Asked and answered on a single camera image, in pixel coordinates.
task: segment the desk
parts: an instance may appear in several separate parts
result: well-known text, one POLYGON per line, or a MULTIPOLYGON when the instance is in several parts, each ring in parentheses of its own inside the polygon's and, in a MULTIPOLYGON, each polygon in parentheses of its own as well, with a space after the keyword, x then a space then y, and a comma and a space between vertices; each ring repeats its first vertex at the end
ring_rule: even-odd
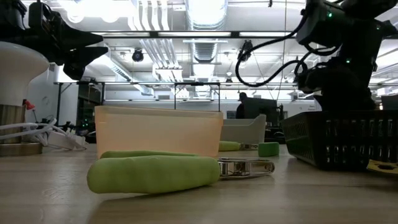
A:
MULTIPOLYGON (((254 158, 256 152, 220 156, 254 158)), ((87 151, 49 150, 0 158, 0 223, 397 223, 398 180, 323 172, 287 154, 272 176, 217 182, 172 194, 96 195, 87 151)))

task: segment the ceiling pipe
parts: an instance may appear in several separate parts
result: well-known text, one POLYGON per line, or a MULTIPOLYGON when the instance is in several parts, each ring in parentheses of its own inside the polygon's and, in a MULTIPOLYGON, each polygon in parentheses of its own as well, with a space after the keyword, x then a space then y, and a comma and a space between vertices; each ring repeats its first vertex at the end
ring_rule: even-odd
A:
MULTIPOLYGON (((152 30, 150 28, 148 21, 148 10, 149 10, 148 0, 141 0, 141 3, 142 3, 142 19, 141 19, 142 25, 144 26, 145 30, 152 30)), ((164 58, 162 49, 159 48, 159 45, 156 42, 156 40, 155 39, 149 40, 149 45, 150 48, 154 51, 154 54, 156 55, 157 59, 160 60, 160 62, 162 63, 163 67, 167 68, 166 59, 164 58)))
MULTIPOLYGON (((130 27, 131 30, 139 30, 142 31, 144 30, 141 26, 140 23, 140 13, 139 13, 139 3, 138 0, 131 0, 131 4, 133 5, 135 11, 133 13, 134 16, 132 17, 128 17, 127 19, 127 23, 130 27)), ((151 50, 149 48, 149 42, 148 40, 139 40, 139 43, 142 45, 142 47, 147 51, 148 56, 150 57, 150 59, 152 60, 152 62, 155 64, 155 66, 157 68, 161 68, 162 67, 162 63, 160 62, 160 60, 158 60, 158 58, 156 57, 155 53, 153 50, 151 50)))
POLYGON ((381 81, 381 82, 379 82, 379 83, 392 83, 392 81, 394 81, 394 80, 396 80, 396 79, 398 79, 398 77, 397 77, 397 78, 389 78, 389 79, 384 80, 384 81, 381 81))
MULTIPOLYGON (((136 29, 136 28, 135 28, 135 25, 134 25, 134 19, 133 19, 132 16, 130 16, 130 17, 127 18, 127 24, 129 25, 129 27, 130 27, 131 30, 135 30, 135 29, 136 29)), ((148 46, 146 45, 146 43, 144 42, 144 40, 139 40, 139 43, 140 43, 140 44, 142 45, 142 47, 146 50, 146 52, 148 53, 148 56, 149 56, 150 59, 153 61, 153 63, 155 64, 155 66, 156 66, 157 68, 159 68, 160 65, 158 65, 158 64, 156 63, 156 59, 155 59, 153 53, 152 53, 150 50, 148 50, 148 46)))
MULTIPOLYGON (((124 79, 126 79, 129 82, 138 82, 138 80, 135 79, 134 77, 132 77, 130 75, 130 72, 127 69, 125 69, 121 64, 119 64, 119 62, 117 62, 115 60, 111 60, 111 59, 109 59, 109 60, 112 63, 112 66, 110 67, 112 72, 122 76, 124 79)), ((148 88, 144 85, 138 85, 138 84, 135 84, 134 87, 136 89, 138 89, 141 92, 141 95, 143 95, 143 96, 153 96, 154 95, 153 88, 148 88)))
MULTIPOLYGON (((158 9, 159 9, 159 7, 157 5, 157 0, 150 0, 150 1, 152 3, 152 20, 151 20, 152 25, 154 26, 155 30, 161 30, 160 25, 159 25, 159 21, 158 21, 158 19, 159 19, 159 17, 158 17, 158 9)), ((160 44, 162 45, 162 47, 163 47, 163 49, 165 51, 167 60, 169 60, 169 64, 170 64, 169 67, 174 67, 174 63, 172 61, 172 56, 171 56, 171 54, 169 52, 169 48, 166 46, 165 40, 164 39, 160 39, 159 42, 160 42, 160 44)))
MULTIPOLYGON (((187 22, 190 30, 223 30, 228 0, 185 0, 187 9, 187 22)), ((211 63, 217 54, 216 43, 193 43, 192 58, 199 63, 211 63)), ((214 74, 214 65, 192 65, 193 74, 208 81, 214 74)), ((196 88, 198 96, 209 96, 201 92, 201 87, 196 88)))
POLYGON ((381 75, 385 75, 388 72, 394 71, 398 68, 398 63, 392 64, 386 68, 382 68, 372 74, 372 78, 379 77, 381 75))
MULTIPOLYGON (((168 14, 167 14, 167 0, 161 0, 161 3, 162 3, 162 27, 163 30, 170 30, 168 14)), ((166 48, 169 50, 170 56, 172 57, 174 67, 180 68, 180 65, 178 64, 177 60, 177 54, 175 53, 173 40, 167 39, 165 43, 166 43, 166 48)))

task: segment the white wall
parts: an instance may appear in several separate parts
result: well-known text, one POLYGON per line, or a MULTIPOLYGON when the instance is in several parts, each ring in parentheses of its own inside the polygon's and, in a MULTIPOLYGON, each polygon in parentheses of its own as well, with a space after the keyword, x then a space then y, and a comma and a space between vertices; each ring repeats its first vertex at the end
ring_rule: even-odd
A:
MULTIPOLYGON (((55 75, 46 71, 30 81, 27 88, 27 100, 35 105, 37 121, 42 118, 55 117, 57 114, 58 88, 54 85, 55 75)), ((35 122, 32 110, 25 112, 26 122, 35 122)))
MULTIPOLYGON (((57 115, 58 104, 58 85, 54 82, 62 80, 68 82, 67 75, 62 71, 62 67, 55 67, 54 72, 46 71, 37 76, 28 85, 27 99, 35 105, 35 113, 37 121, 42 118, 57 115)), ((60 105, 60 120, 59 124, 65 124, 67 121, 76 123, 77 116, 77 101, 78 101, 78 86, 72 85, 62 93, 60 105)), ((27 122, 35 122, 32 110, 26 111, 25 118, 27 122)))
MULTIPOLYGON (((155 98, 159 95, 169 95, 170 99, 174 99, 174 95, 170 91, 155 91, 155 98)), ((105 99, 107 100, 153 100, 153 96, 142 96, 140 91, 114 91, 106 90, 105 99)))

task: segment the ceiling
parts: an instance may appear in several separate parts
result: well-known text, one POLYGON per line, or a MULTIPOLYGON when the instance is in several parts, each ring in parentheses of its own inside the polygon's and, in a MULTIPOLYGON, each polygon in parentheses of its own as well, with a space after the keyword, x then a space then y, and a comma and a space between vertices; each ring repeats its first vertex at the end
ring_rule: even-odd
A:
MULTIPOLYGON (((65 3, 71 0, 61 1, 43 1, 46 2, 53 10, 58 11, 63 16, 64 20, 76 29, 85 31, 110 31, 110 30, 130 30, 127 25, 127 17, 124 17, 129 12, 124 4, 129 4, 129 1, 118 0, 118 7, 115 7, 115 13, 120 15, 120 18, 114 23, 104 22, 100 17, 85 17, 79 23, 72 23, 68 20, 67 11, 64 8, 65 3)), ((34 1, 22 1, 29 5, 34 1)), ((258 0, 229 0, 228 10, 226 16, 225 30, 250 30, 250 31, 290 31, 296 28, 301 15, 300 10, 304 7, 304 0, 288 0, 274 1, 272 7, 268 7, 268 1, 258 0)), ((184 0, 169 0, 168 1, 168 17, 169 26, 172 30, 187 30, 187 20, 184 0)), ((391 9, 378 17, 379 20, 391 20, 393 23, 398 22, 398 7, 391 9)), ((174 39, 173 44, 177 54, 178 62, 182 66, 182 75, 184 78, 192 77, 192 58, 190 53, 190 46, 184 44, 182 39, 174 39)), ((218 53, 216 57, 214 77, 215 79, 224 82, 226 73, 232 72, 234 77, 234 67, 237 58, 237 52, 242 46, 244 39, 228 39, 228 43, 219 44, 218 53)), ((252 39, 253 45, 260 44, 267 40, 252 39)), ((104 42, 111 49, 111 57, 117 60, 131 75, 136 79, 144 82, 155 81, 152 76, 152 60, 144 54, 142 62, 133 62, 132 53, 137 47, 142 47, 139 39, 105 39, 104 42)), ((384 55, 398 48, 398 40, 385 40, 379 51, 379 55, 384 55)), ((267 78, 271 76, 281 65, 282 62, 294 60, 296 57, 302 57, 307 50, 299 45, 294 39, 288 39, 285 42, 279 42, 273 45, 268 45, 258 49, 252 54, 243 68, 241 68, 241 75, 247 82, 255 82, 261 80, 262 77, 267 78)), ((309 61, 315 61, 317 56, 309 57, 309 61)), ((393 60, 379 65, 382 70, 394 63, 393 60)), ((272 82, 292 82, 291 71, 294 65, 287 67, 279 76, 273 79, 272 82)), ((85 76, 97 78, 99 81, 113 82, 115 81, 115 74, 107 66, 100 62, 94 61, 87 70, 85 76)), ((383 73, 377 74, 372 78, 371 83, 378 83, 388 81, 389 83, 398 82, 398 68, 386 70, 383 73)))

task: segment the translucent plastic container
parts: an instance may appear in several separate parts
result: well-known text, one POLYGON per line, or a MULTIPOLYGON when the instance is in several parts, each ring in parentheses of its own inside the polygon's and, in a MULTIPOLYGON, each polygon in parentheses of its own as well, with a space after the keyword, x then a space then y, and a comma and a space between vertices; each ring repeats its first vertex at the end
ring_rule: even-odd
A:
POLYGON ((106 151, 218 155, 223 114, 209 111, 96 106, 98 158, 106 151))

